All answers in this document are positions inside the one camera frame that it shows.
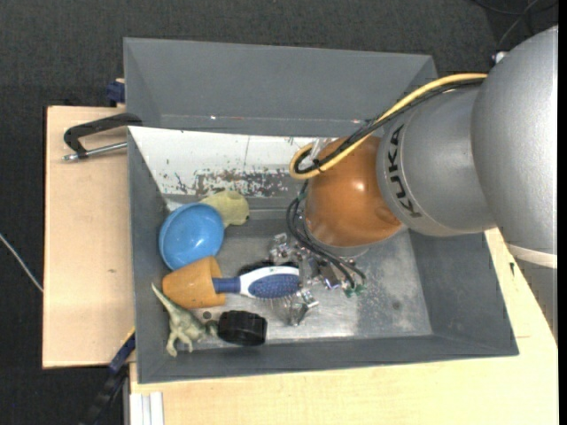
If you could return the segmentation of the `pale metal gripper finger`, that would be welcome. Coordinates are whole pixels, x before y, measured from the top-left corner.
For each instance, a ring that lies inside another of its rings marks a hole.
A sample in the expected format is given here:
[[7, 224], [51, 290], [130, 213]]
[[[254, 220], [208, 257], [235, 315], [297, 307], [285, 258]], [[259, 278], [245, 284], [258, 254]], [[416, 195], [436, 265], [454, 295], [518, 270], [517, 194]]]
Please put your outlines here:
[[288, 324], [298, 326], [319, 305], [311, 290], [300, 290], [291, 299], [288, 307]]
[[286, 233], [275, 235], [268, 245], [268, 258], [270, 260], [292, 260], [294, 250]]

